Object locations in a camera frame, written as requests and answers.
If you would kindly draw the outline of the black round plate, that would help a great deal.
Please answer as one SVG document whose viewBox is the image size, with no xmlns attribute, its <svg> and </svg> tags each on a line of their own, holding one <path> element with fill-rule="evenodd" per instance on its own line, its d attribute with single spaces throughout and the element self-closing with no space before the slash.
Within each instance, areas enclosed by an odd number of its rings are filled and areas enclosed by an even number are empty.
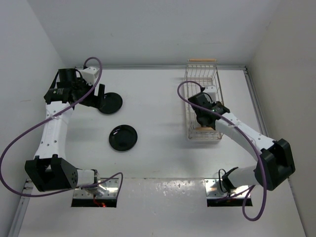
<svg viewBox="0 0 316 237">
<path fill-rule="evenodd" d="M 117 152 L 129 151 L 135 146 L 137 140 L 137 131 L 127 124 L 115 127 L 109 134 L 109 144 Z"/>
</svg>

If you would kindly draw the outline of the glossy black oval plate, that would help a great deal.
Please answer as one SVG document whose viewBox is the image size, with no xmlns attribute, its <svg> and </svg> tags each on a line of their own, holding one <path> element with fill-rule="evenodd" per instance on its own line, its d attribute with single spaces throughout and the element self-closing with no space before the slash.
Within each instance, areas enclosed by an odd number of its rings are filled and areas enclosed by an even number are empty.
<svg viewBox="0 0 316 237">
<path fill-rule="evenodd" d="M 111 115 L 119 111 L 122 104 L 123 99 L 119 94 L 108 92 L 103 95 L 98 110 L 105 115 Z"/>
</svg>

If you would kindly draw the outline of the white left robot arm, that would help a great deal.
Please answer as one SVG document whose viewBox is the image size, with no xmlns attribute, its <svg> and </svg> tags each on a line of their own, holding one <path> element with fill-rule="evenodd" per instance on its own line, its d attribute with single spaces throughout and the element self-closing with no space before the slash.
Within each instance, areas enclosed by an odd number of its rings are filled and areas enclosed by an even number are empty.
<svg viewBox="0 0 316 237">
<path fill-rule="evenodd" d="M 59 69 L 53 83 L 44 96 L 46 118 L 39 148 L 34 159 L 25 162 L 25 171 L 40 192 L 64 191 L 81 188 L 94 195 L 101 193 L 99 174 L 96 169 L 79 169 L 66 160 L 65 145 L 68 125 L 75 102 L 99 108 L 105 86 L 98 94 L 93 86 L 100 70 L 87 67 L 83 70 Z"/>
</svg>

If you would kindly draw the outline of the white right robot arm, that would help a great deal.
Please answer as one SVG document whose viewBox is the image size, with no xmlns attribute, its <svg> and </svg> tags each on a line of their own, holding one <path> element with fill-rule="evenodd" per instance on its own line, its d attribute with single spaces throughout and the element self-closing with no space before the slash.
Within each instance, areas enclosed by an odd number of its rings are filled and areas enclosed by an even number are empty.
<svg viewBox="0 0 316 237">
<path fill-rule="evenodd" d="M 221 102 L 211 102 L 206 93 L 200 92 L 188 101 L 201 126 L 227 135 L 257 162 L 255 166 L 234 167 L 224 174 L 221 183 L 227 192 L 243 185 L 261 185 L 273 191 L 295 172 L 291 146 L 286 140 L 277 141 L 258 133 Z"/>
</svg>

